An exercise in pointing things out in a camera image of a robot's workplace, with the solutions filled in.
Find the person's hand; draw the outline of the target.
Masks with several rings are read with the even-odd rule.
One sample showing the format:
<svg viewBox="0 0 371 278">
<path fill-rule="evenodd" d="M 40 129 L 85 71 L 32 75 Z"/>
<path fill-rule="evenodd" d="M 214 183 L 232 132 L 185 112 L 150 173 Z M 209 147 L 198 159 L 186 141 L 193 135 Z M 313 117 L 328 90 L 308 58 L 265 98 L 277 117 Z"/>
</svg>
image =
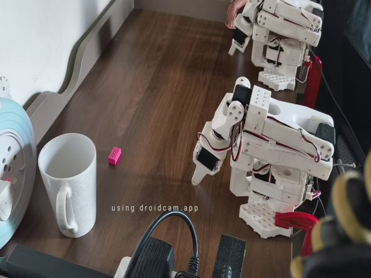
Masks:
<svg viewBox="0 0 371 278">
<path fill-rule="evenodd" d="M 227 29 L 232 30 L 234 28 L 234 21 L 237 17 L 238 12 L 244 8 L 247 0 L 232 0 L 229 2 L 227 11 L 224 16 L 224 25 Z"/>
</svg>

